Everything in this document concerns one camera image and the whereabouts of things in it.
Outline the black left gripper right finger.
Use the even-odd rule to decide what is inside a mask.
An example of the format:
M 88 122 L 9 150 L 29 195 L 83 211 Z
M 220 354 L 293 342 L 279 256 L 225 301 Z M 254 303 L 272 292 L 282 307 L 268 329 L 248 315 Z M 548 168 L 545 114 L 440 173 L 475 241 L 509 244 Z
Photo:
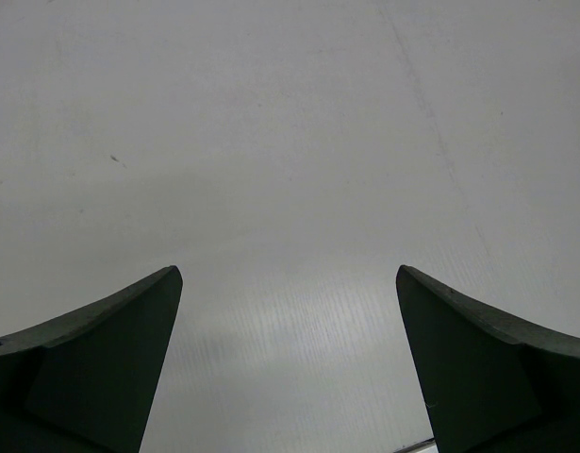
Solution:
M 580 338 L 403 265 L 400 312 L 440 452 L 580 452 Z

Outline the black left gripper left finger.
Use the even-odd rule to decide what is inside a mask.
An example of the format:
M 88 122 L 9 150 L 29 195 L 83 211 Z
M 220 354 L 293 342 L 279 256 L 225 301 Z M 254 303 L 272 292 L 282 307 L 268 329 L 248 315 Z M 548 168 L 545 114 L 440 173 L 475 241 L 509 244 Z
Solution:
M 183 280 L 168 266 L 0 337 L 0 452 L 137 452 Z

